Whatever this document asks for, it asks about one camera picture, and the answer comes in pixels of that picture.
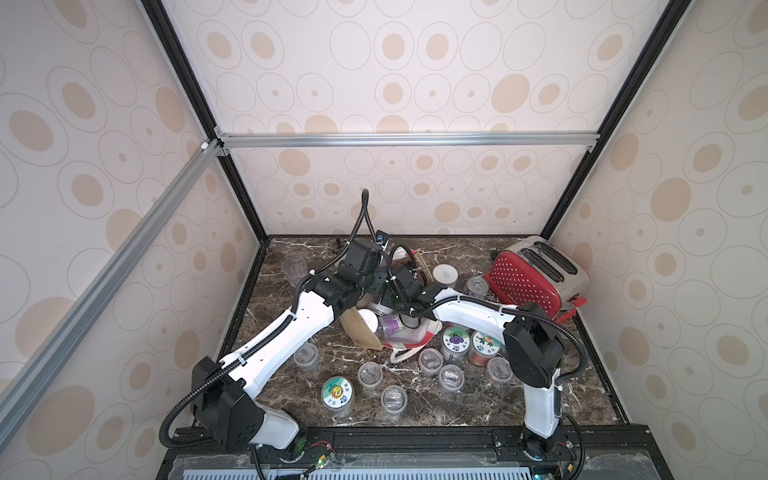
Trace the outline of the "large white lid canister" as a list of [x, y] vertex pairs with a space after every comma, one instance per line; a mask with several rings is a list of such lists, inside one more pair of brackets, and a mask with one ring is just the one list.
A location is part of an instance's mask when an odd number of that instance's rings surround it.
[[437, 283], [453, 288], [459, 279], [459, 273], [452, 265], [439, 264], [433, 268], [432, 277]]

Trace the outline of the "burlap canvas bag red lining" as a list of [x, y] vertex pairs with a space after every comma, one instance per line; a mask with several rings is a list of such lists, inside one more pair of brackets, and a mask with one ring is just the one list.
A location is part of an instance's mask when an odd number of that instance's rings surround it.
[[339, 311], [353, 308], [368, 331], [349, 333], [359, 345], [391, 351], [390, 361], [400, 363], [424, 349], [437, 336], [442, 323], [416, 313], [426, 307], [427, 280], [412, 251], [395, 247], [405, 256], [397, 259], [374, 243], [352, 241], [340, 260], [335, 278], [342, 288]]

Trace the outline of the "purple flower label jar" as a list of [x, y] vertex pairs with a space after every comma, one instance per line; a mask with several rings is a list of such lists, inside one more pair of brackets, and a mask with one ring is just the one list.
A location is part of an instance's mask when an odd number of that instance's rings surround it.
[[442, 332], [441, 354], [446, 364], [463, 361], [470, 349], [470, 335], [459, 326], [451, 326]]

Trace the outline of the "red content clear jar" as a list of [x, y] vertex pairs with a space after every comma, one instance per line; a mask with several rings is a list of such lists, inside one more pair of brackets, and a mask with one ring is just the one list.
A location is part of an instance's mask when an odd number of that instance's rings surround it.
[[421, 373], [428, 377], [436, 377], [444, 366], [444, 359], [440, 351], [434, 348], [424, 348], [418, 355], [418, 367]]

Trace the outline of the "red green label jar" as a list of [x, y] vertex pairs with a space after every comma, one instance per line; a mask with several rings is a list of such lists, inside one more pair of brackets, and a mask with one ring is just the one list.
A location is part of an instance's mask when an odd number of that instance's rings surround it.
[[474, 331], [470, 337], [469, 362], [476, 366], [485, 366], [499, 354], [501, 347], [501, 342], [494, 337]]

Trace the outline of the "clear jar front row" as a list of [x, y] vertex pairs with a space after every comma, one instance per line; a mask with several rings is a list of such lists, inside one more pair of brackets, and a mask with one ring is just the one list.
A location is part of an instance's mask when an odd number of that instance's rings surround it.
[[437, 375], [438, 384], [442, 390], [448, 393], [459, 392], [465, 384], [465, 374], [456, 365], [444, 365]]

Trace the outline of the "green floral label jar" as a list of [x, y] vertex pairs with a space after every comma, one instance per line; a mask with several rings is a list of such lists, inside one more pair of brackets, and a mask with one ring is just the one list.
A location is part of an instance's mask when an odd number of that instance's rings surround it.
[[305, 343], [293, 354], [295, 365], [302, 371], [313, 371], [319, 365], [319, 352], [312, 343]]

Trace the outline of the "yellow green lid jar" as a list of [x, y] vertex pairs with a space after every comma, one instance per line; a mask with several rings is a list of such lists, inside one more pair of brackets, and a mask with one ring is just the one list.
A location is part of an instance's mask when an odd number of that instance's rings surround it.
[[348, 417], [354, 407], [354, 387], [347, 378], [334, 376], [323, 384], [320, 398], [333, 417]]

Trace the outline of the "clear small seed jar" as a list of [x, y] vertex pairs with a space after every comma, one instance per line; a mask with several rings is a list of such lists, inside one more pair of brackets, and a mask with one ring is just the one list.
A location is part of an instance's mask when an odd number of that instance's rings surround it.
[[514, 382], [510, 363], [503, 357], [495, 357], [486, 364], [486, 377], [495, 385], [508, 385]]

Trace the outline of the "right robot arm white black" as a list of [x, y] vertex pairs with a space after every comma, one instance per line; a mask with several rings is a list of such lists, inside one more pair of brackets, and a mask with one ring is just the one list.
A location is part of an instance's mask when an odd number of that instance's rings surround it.
[[513, 375], [523, 384], [524, 439], [555, 441], [564, 417], [563, 385], [584, 374], [588, 353], [578, 337], [535, 303], [502, 305], [436, 282], [424, 284], [409, 263], [394, 267], [387, 254], [366, 292], [397, 313], [452, 322], [500, 341]]

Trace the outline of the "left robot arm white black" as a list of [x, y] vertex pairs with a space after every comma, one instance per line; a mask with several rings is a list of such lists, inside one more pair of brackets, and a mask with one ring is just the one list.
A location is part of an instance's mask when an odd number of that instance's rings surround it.
[[[255, 401], [263, 386], [299, 347], [354, 307], [374, 283], [382, 260], [388, 258], [377, 240], [356, 239], [362, 224], [373, 232], [368, 212], [370, 193], [361, 193], [361, 207], [345, 246], [331, 261], [308, 273], [298, 283], [292, 303], [283, 314], [240, 349], [219, 361], [203, 358], [193, 369], [190, 393], [163, 419], [158, 434], [169, 449], [215, 442], [226, 451], [248, 444], [291, 445], [299, 426], [282, 411]], [[188, 406], [207, 435], [175, 440], [172, 423]]]

